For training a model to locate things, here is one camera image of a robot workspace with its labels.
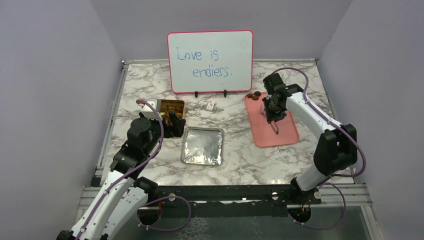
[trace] marble table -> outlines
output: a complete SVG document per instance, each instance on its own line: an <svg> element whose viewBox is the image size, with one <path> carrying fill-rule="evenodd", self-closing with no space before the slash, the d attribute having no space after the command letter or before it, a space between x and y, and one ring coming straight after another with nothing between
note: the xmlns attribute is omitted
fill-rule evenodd
<svg viewBox="0 0 424 240"><path fill-rule="evenodd" d="M262 79L282 67L303 70L310 79L308 96L331 115L329 102L315 62L255 62L253 64L253 91L264 92ZM305 85L297 72L280 72L286 84ZM183 100L187 106L187 127L224 129L223 163L219 166L186 164L181 161L182 138L165 139L160 153L142 171L144 176L162 186L173 185L258 185L289 184L290 180L313 163L317 139L296 117L294 121L300 136L298 143L259 148L254 144L244 96L246 93L224 95L176 95L171 91L168 64L130 64L123 87L112 138L104 163L105 179L113 156L125 142L132 120L138 117L140 107L136 99ZM215 102L213 112L206 111L209 100ZM353 183L351 178L333 178L333 183Z"/></svg>

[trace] red whiteboard frame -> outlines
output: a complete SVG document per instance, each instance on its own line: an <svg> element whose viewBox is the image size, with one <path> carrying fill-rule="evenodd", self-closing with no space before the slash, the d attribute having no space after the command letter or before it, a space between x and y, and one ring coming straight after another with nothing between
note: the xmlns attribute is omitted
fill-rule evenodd
<svg viewBox="0 0 424 240"><path fill-rule="evenodd" d="M250 29L239 29L239 30L214 30L214 31L172 31L170 33L168 33L168 35L166 35L166 47L168 48L168 63L169 63L169 78L171 81L171 90L173 91L173 93L175 94L194 94L194 91L182 91L182 92L177 92L174 91L173 89L173 84L172 84L172 73L171 73L171 56L170 56L170 43L169 43L169 35L170 34L191 34L191 33L221 33L221 32L251 32L252 33L252 63L251 63L251 76L250 76L250 88L246 89L246 90L232 90L232 91L227 91L228 93L241 93L241 92L248 92L252 89L253 87L253 45L254 45L254 33L252 30ZM214 93L223 93L224 91L198 91L198 93L200 94L214 94Z"/></svg>

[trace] pink tray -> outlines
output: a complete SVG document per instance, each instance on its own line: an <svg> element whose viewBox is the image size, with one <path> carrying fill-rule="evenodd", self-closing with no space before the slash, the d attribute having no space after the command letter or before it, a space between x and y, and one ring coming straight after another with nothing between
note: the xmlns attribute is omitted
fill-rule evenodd
<svg viewBox="0 0 424 240"><path fill-rule="evenodd" d="M244 97L247 114L250 120L254 144L260 148L295 144L299 142L299 133L295 125L292 113L286 111L287 116L276 123L279 134L276 135L267 123L267 119L260 112L262 99L267 96L266 92L262 92L259 100L252 100L247 95Z"/></svg>

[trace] small white box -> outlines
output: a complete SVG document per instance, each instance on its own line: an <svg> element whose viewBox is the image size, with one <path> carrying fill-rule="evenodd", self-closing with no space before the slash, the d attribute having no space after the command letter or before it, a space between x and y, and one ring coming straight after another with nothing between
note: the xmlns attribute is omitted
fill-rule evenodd
<svg viewBox="0 0 424 240"><path fill-rule="evenodd" d="M206 106L206 111L212 112L214 110L215 102L209 101Z"/></svg>

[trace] silver tray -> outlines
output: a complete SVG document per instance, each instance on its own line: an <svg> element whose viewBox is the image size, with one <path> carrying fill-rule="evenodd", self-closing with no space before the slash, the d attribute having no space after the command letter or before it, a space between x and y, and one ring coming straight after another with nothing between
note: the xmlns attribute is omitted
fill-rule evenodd
<svg viewBox="0 0 424 240"><path fill-rule="evenodd" d="M224 131L219 128L188 127L182 140L181 161L218 166L223 163Z"/></svg>

